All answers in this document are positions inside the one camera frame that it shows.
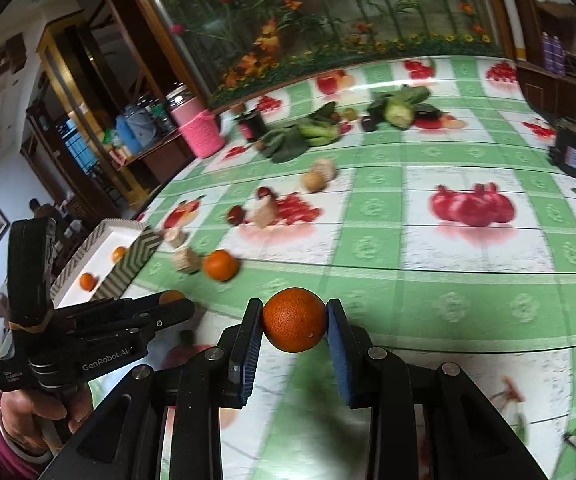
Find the floral mural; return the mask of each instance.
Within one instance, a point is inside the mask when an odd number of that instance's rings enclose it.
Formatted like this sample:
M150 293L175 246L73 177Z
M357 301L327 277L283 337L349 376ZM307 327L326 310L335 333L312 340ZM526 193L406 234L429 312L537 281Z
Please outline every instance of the floral mural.
M375 59L498 54L483 0L155 0L212 105Z

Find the tray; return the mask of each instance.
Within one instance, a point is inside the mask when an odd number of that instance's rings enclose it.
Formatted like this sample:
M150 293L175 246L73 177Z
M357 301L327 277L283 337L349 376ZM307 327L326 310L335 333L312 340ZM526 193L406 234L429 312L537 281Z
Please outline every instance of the tray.
M53 283L50 296L55 307L120 298L161 241L161 236L145 222L101 221ZM110 256L119 246L128 250L119 262L113 264ZM90 292L83 290L78 283L84 272L90 272L99 280Z

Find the metal bolt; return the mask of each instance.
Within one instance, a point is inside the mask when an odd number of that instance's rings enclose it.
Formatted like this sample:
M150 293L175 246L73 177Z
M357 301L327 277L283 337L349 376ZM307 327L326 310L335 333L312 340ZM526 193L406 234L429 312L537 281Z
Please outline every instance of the metal bolt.
M151 371L152 368L150 368L148 365L135 366L132 368L132 377L139 381L148 377Z
M208 348L204 355L208 361L218 361L223 357L223 354L225 354L225 352L221 348L213 346L212 348Z
M455 363L447 362L442 364L442 372L450 377L456 377L459 375L460 371L462 371L462 369Z
M380 346L373 346L368 350L368 357L371 359L385 359L388 352Z

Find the tangerine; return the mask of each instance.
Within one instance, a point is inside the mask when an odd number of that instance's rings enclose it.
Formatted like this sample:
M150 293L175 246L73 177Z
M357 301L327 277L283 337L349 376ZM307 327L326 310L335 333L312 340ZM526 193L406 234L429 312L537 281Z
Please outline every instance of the tangerine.
M113 264L117 263L120 259L122 259L123 255L126 253L126 248L121 246L117 247L114 251L112 251L112 256L110 259L112 260Z
M99 280L97 280L89 272L84 272L83 274L81 274L81 277L79 278L79 285L81 285L81 288L83 288L84 290L92 292L98 281Z
M218 282L227 282L239 271L239 261L228 251L218 249L203 259L203 272Z
M314 293L291 286L277 292L263 306L263 332L284 352L303 352L315 346L327 329L324 302Z

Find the hand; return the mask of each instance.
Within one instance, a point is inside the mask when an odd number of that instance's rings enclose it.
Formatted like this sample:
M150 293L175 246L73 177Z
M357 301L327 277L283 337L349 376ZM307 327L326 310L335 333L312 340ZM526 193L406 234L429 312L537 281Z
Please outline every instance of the hand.
M65 406L54 397L38 390L5 392L1 397L1 416L10 438L29 454L40 456L48 445L43 440L36 417L48 420L69 418L72 433L79 429L92 413L90 387L83 384L66 399Z

